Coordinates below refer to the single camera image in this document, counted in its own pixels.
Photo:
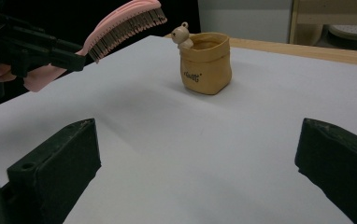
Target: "dark background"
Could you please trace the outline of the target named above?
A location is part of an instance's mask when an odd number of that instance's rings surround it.
[[[48,35],[58,39],[83,45],[95,26],[114,9],[129,2],[128,0],[6,0],[2,13],[30,22],[41,27]],[[173,29],[187,21],[189,30],[196,34],[201,32],[197,0],[160,0],[162,10],[167,17],[167,23],[150,28],[130,37],[110,53],[127,47],[148,36],[165,36]],[[93,63],[90,57],[86,64]],[[22,79],[5,83],[6,95],[0,99],[0,104],[27,92],[22,85]]]

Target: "wooden surface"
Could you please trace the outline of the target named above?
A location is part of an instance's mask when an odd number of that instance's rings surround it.
[[[293,0],[289,43],[312,46],[297,37],[309,36],[309,25],[324,24],[357,25],[357,0]]]
[[[231,38],[230,45],[234,48],[255,49],[267,52],[289,54],[301,57],[322,59],[339,63],[357,64],[357,51],[347,49],[326,49],[293,44],[282,44],[259,40]]]

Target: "hairbrush bristles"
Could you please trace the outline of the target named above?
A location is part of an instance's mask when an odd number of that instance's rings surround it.
[[[125,39],[166,22],[158,0],[132,0],[103,18],[77,54],[89,54],[98,63]],[[65,71],[51,64],[39,67],[27,74],[24,87],[29,91],[40,91]]]
[[[100,34],[90,45],[88,54],[95,62],[99,62],[121,42],[153,26],[167,22],[167,18],[160,7],[140,12],[118,24],[110,26]]]

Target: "white table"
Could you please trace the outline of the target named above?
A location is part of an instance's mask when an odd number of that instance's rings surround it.
[[[65,223],[351,223],[298,173],[303,118],[357,134],[357,65],[231,49],[219,94],[186,90],[179,50],[150,36],[0,105],[6,169],[95,118],[102,168]]]

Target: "tan ceramic pot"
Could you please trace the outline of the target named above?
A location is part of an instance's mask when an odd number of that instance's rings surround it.
[[[193,47],[180,49],[184,86],[203,94],[217,94],[232,78],[229,36],[219,33],[192,35]]]

